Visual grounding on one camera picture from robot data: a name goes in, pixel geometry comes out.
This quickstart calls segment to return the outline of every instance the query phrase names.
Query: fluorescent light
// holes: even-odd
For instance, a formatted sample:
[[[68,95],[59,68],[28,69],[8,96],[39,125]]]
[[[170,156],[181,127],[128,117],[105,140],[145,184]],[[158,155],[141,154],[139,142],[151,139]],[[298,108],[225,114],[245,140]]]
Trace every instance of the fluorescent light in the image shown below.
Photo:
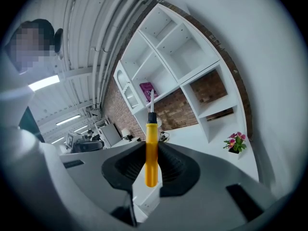
[[[58,139],[58,140],[52,142],[52,144],[55,144],[56,142],[58,142],[58,141],[60,141],[60,140],[62,140],[62,139],[64,139],[64,137],[62,137],[62,138],[60,138],[60,139]]]
[[[52,84],[58,83],[58,82],[60,82],[59,77],[57,75],[54,75],[54,76],[48,77],[46,79],[41,79],[37,82],[34,82],[34,83],[30,84],[29,87],[33,91],[36,91],[38,89],[41,89],[43,87],[46,87],[46,86],[49,86],[49,85],[52,85]]]
[[[83,128],[87,127],[87,126],[88,126],[88,125],[85,125],[84,127],[79,128],[79,129],[75,130],[74,132],[77,132],[77,131],[79,131],[79,130],[81,130],[81,129],[83,129]]]
[[[79,117],[80,117],[80,115],[73,116],[73,117],[68,118],[68,119],[66,119],[66,120],[64,120],[64,121],[61,121],[61,122],[56,123],[56,125],[57,125],[57,126],[62,125],[62,124],[65,123],[65,122],[74,120],[74,119],[79,118]]]

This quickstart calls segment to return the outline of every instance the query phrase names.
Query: yellow screwdriver handle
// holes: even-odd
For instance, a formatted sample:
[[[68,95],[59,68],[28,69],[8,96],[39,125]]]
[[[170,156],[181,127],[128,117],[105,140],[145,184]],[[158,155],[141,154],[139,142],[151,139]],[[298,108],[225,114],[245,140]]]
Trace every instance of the yellow screwdriver handle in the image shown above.
[[[158,124],[146,124],[145,184],[154,187],[158,182]]]

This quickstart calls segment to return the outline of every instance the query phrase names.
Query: black slot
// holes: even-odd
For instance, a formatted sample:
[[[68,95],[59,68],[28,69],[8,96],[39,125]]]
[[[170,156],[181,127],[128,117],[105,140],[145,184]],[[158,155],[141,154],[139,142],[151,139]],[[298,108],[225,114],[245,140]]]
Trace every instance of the black slot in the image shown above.
[[[84,164],[84,162],[81,161],[81,160],[75,160],[75,161],[63,163],[65,168],[75,167],[75,166],[79,166],[79,165],[82,165],[82,164]]]
[[[226,188],[247,221],[251,221],[263,213],[261,208],[246,193],[241,185],[235,184],[227,186]]]

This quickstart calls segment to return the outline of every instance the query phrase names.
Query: white shelving unit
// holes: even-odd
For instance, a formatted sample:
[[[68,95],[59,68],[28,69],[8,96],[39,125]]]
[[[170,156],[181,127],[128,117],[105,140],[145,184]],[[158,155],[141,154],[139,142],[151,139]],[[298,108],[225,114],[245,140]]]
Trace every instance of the white shelving unit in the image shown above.
[[[191,84],[213,70],[218,72],[227,95],[201,105]],[[114,78],[144,133],[151,104],[140,84],[151,82],[158,94],[154,102],[182,89],[208,143],[223,141],[237,131],[247,134],[242,100],[227,65],[203,34],[163,5],[156,5],[139,26]],[[230,108],[231,115],[212,121],[206,118]]]

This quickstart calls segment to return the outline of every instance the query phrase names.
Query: white refrigerator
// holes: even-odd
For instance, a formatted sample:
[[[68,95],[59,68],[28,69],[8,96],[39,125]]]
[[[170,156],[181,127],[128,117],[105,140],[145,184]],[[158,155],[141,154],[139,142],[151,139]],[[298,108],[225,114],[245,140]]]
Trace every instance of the white refrigerator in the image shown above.
[[[105,148],[110,148],[121,141],[121,137],[113,124],[98,128],[101,140],[104,141]]]

